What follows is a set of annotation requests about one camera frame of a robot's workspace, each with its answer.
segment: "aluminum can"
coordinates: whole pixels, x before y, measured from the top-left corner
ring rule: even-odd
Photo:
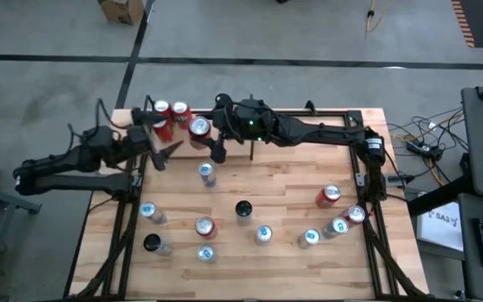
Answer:
[[[173,104],[173,118],[180,128],[187,129],[193,119],[193,114],[188,104],[184,102]]]
[[[211,125],[210,121],[204,117],[195,117],[191,120],[190,126],[188,127],[188,132],[190,133],[190,145],[191,147],[201,150],[206,148],[202,143],[198,143],[193,139],[197,138],[209,138],[210,137]]]
[[[319,232],[316,229],[309,229],[298,237],[298,246],[300,248],[309,248],[319,242]]]
[[[319,191],[316,196],[316,205],[320,209],[331,207],[340,198],[340,190],[336,185],[327,185],[325,188]]]
[[[156,101],[154,103],[154,111],[157,112],[158,114],[161,114],[163,116],[167,117],[167,124],[169,127],[172,127],[174,125],[173,121],[173,110],[171,109],[171,106],[169,102],[167,101]]]
[[[217,227],[213,219],[209,217],[201,217],[195,223],[197,234],[204,239],[213,239],[217,236]]]
[[[343,210],[339,216],[346,219],[350,227],[353,227],[360,225],[365,220],[366,213],[360,206],[350,206]]]
[[[259,246],[264,246],[272,240],[273,231],[269,226],[259,226],[255,236],[255,242]]]
[[[342,217],[335,217],[330,223],[324,226],[322,236],[327,239],[335,238],[340,234],[348,232],[348,221]]]
[[[216,186],[216,167],[213,163],[203,162],[199,164],[199,175],[207,188]]]
[[[144,238],[144,249],[160,256],[170,256],[173,246],[158,234],[150,234]]]
[[[197,250],[197,258],[206,263],[213,263],[216,260],[216,251],[210,245],[203,245]]]
[[[246,226],[251,223],[252,205],[247,200],[239,201],[236,204],[236,218],[238,225]]]
[[[153,129],[162,143],[168,143],[173,140],[173,129],[169,127],[167,120],[154,124]]]
[[[152,202],[141,205],[141,215],[155,224],[164,224],[167,221],[167,216]]]

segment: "red can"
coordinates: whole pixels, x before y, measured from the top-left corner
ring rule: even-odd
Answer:
[[[365,220],[366,213],[360,206],[350,206],[343,210],[339,216],[346,219],[348,224],[353,227],[360,225]]]
[[[163,143],[173,140],[173,129],[167,124],[167,120],[158,122],[153,128],[159,140]]]
[[[213,239],[217,235],[216,222],[209,217],[201,217],[195,223],[197,234],[204,239]]]
[[[158,114],[161,114],[163,116],[167,117],[167,124],[172,127],[174,122],[173,122],[173,111],[171,110],[171,106],[169,105],[169,102],[167,101],[156,101],[154,103],[154,111],[157,112]]]
[[[188,131],[190,133],[190,145],[191,147],[200,150],[206,148],[202,143],[197,143],[194,141],[196,138],[209,138],[210,137],[211,125],[210,121],[204,117],[196,117],[190,122]]]
[[[177,122],[182,129],[187,129],[193,119],[193,114],[191,114],[191,109],[188,104],[184,102],[176,102],[173,104],[173,117],[174,121]]]
[[[320,190],[316,196],[316,205],[321,208],[329,208],[336,203],[340,198],[340,190],[336,185],[327,185]]]

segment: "gray floor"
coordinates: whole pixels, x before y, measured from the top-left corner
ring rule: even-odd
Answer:
[[[392,2],[381,27],[365,37],[369,1],[158,0],[141,56],[483,63],[465,45],[450,1]],[[94,2],[0,0],[0,54],[129,55],[136,27],[106,23]],[[66,123],[94,126],[94,104],[114,108],[126,65],[0,62],[0,189],[13,193],[12,170],[24,159],[64,152]],[[383,107],[398,124],[460,105],[460,89],[483,86],[483,70],[384,70],[258,66],[138,65],[126,106],[145,94],[211,107],[219,92],[264,99],[273,107]],[[463,125],[453,129],[465,137]],[[458,177],[461,150],[440,165]],[[398,157],[399,169],[424,170]],[[410,187],[433,190],[425,175]],[[0,257],[0,294],[12,301],[57,299],[70,269],[89,193],[32,197],[39,216],[18,215]],[[463,287],[460,263],[422,254],[430,292],[450,297]]]

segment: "wooden table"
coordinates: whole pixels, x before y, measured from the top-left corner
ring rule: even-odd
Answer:
[[[120,114],[115,111],[113,119],[120,120]],[[383,110],[362,109],[362,114],[365,124],[386,139],[386,149],[393,157]],[[338,117],[302,119],[343,123]],[[166,213],[168,222],[155,226],[139,217],[127,299],[373,298],[362,227],[306,250],[295,243],[304,230],[321,229],[331,217],[357,202],[348,148],[311,143],[278,148],[256,143],[254,152],[253,161],[228,158],[218,169],[213,189],[205,188],[196,172],[202,159],[173,159],[164,172],[154,170],[148,161],[141,202],[153,201]],[[393,172],[389,161],[383,170]],[[342,197],[334,207],[322,210],[316,207],[314,197],[329,183],[340,187]],[[402,194],[396,188],[388,192]],[[105,193],[95,193],[91,206],[106,198]],[[234,205],[239,200],[253,204],[250,226],[236,224]],[[71,294],[82,290],[106,259],[116,208],[116,203],[108,203],[88,216]],[[406,204],[389,198],[382,202],[382,211],[393,257],[415,285],[428,292]],[[217,252],[213,264],[196,257],[197,247],[205,243],[195,233],[195,220],[201,216],[213,217],[219,227],[211,242]],[[252,240],[262,224],[273,229],[273,239],[266,247]],[[174,255],[166,258],[145,251],[143,239],[150,233],[169,239]],[[378,267],[388,293],[379,256]],[[115,271],[112,290],[119,280]]]

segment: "black can lid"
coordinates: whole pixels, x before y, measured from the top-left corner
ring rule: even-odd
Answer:
[[[155,252],[161,245],[161,238],[157,234],[150,234],[144,238],[143,246],[149,252]]]
[[[249,216],[252,212],[251,203],[247,200],[239,201],[236,204],[236,214],[239,216]]]

